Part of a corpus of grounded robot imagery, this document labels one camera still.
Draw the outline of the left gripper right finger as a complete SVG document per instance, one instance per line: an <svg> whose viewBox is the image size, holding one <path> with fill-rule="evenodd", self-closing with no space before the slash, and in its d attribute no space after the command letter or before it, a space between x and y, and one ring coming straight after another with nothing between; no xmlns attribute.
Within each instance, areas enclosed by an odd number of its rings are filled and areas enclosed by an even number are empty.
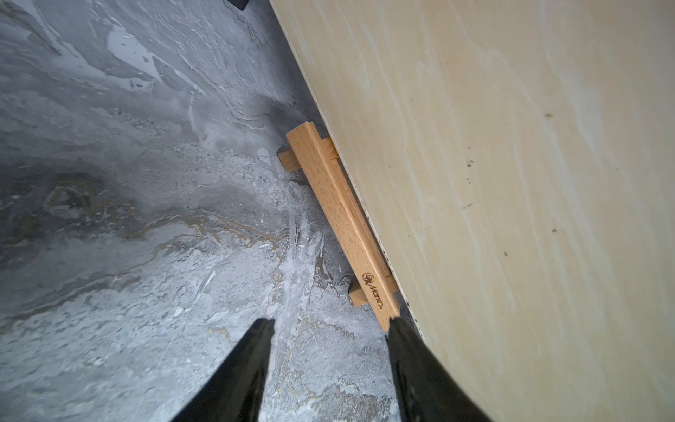
<svg viewBox="0 0 675 422"><path fill-rule="evenodd" d="M402 421L490 420L400 316L390 320L387 344Z"/></svg>

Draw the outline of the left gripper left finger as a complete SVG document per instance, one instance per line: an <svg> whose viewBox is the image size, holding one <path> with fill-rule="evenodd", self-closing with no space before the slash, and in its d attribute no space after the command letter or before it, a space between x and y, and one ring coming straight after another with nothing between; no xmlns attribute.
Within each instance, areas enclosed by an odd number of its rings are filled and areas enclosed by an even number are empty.
<svg viewBox="0 0 675 422"><path fill-rule="evenodd" d="M257 421L274 336L274 320L254 321L175 421Z"/></svg>

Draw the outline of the wooden easel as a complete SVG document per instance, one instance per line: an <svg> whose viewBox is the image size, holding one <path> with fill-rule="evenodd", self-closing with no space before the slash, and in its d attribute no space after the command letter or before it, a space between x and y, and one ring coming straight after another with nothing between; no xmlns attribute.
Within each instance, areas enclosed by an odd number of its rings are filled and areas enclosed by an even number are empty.
<svg viewBox="0 0 675 422"><path fill-rule="evenodd" d="M319 135L312 122L287 133L290 148L278 154L289 171L301 170L318 199L339 244L385 332L400 316L398 287L342 169L332 139Z"/></svg>

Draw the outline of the plywood board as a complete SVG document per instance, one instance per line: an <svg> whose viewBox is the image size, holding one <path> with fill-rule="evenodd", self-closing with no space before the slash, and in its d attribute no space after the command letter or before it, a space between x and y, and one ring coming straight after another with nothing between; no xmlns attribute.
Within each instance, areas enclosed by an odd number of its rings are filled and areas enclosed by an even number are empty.
<svg viewBox="0 0 675 422"><path fill-rule="evenodd" d="M495 420L673 420L673 2L272 8L457 383Z"/></svg>

